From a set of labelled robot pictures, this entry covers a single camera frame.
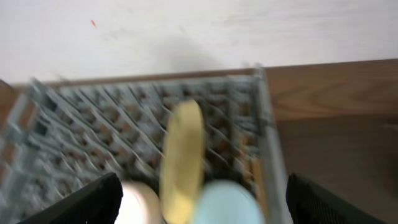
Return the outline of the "yellow plate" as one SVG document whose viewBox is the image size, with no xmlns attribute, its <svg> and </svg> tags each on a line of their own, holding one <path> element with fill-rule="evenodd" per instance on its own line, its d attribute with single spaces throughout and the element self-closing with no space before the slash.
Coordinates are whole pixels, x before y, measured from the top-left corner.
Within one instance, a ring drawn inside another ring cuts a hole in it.
<svg viewBox="0 0 398 224">
<path fill-rule="evenodd" d="M 182 101 L 172 111 L 160 169 L 160 207 L 167 223 L 187 223 L 203 182 L 205 130 L 199 104 Z"/>
</svg>

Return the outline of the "wooden chopstick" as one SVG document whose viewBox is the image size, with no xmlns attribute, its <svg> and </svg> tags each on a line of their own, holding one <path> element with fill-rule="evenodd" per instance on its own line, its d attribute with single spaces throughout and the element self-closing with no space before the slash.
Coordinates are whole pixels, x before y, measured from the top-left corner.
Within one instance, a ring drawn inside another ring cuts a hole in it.
<svg viewBox="0 0 398 224">
<path fill-rule="evenodd" d="M 260 205 L 266 220 L 269 219 L 269 206 L 267 202 L 267 190 L 264 184 L 264 178 L 261 171 L 261 161 L 259 159 L 251 160 L 251 169 L 253 179 L 256 185 L 256 199 Z"/>
</svg>

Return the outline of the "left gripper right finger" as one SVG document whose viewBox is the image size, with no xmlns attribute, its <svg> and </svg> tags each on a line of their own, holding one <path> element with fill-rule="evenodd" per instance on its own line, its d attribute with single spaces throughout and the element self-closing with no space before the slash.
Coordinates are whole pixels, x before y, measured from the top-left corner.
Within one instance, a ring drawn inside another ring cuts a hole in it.
<svg viewBox="0 0 398 224">
<path fill-rule="evenodd" d="M 286 202 L 294 224 L 383 224 L 321 185 L 290 174 Z"/>
</svg>

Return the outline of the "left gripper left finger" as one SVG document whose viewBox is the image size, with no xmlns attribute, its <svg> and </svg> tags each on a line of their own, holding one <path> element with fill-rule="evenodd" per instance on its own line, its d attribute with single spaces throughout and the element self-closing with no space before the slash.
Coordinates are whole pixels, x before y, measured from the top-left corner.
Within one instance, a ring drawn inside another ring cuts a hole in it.
<svg viewBox="0 0 398 224">
<path fill-rule="evenodd" d="M 111 172 L 19 224 L 114 224 L 122 197 L 121 181 Z"/>
</svg>

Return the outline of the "pink bowl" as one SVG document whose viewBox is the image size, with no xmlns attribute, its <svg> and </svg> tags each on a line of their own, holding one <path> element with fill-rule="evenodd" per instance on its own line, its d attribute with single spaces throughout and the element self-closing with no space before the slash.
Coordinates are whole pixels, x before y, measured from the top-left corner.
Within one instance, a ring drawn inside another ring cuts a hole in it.
<svg viewBox="0 0 398 224">
<path fill-rule="evenodd" d="M 123 182 L 123 197 L 114 224 L 163 223 L 157 194 L 142 182 Z"/>
</svg>

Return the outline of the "light blue plate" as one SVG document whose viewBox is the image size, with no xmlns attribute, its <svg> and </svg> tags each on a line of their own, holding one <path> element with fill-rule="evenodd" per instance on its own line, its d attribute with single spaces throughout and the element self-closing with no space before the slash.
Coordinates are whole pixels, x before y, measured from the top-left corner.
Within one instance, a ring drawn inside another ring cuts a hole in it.
<svg viewBox="0 0 398 224">
<path fill-rule="evenodd" d="M 204 186 L 192 223 L 265 224 L 266 219 L 256 199 L 243 186 L 217 180 Z"/>
</svg>

